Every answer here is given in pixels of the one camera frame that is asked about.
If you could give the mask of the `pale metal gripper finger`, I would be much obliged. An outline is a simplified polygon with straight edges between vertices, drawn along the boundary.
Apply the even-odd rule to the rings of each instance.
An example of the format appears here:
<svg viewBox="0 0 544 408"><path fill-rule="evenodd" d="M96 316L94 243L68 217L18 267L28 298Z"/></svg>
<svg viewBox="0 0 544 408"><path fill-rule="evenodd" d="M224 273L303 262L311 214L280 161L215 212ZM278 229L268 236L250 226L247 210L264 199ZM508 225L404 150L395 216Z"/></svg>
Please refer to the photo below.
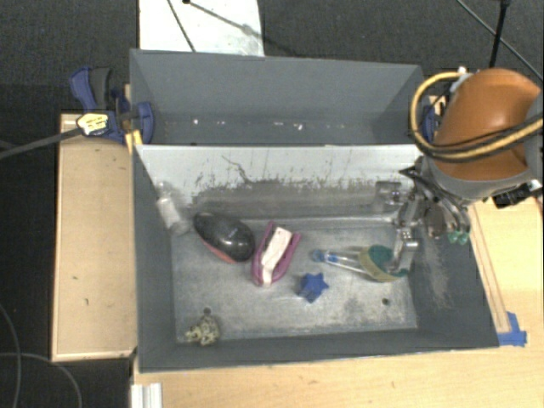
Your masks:
<svg viewBox="0 0 544 408"><path fill-rule="evenodd" d="M400 228L397 229L394 247L393 247L393 270L403 270L401 268L401 252L403 248L404 241L411 239L411 229L410 228Z"/></svg>
<svg viewBox="0 0 544 408"><path fill-rule="evenodd" d="M418 239L409 239L404 241L401 252L401 268L409 271L411 269L412 262L420 251L421 242Z"/></svg>

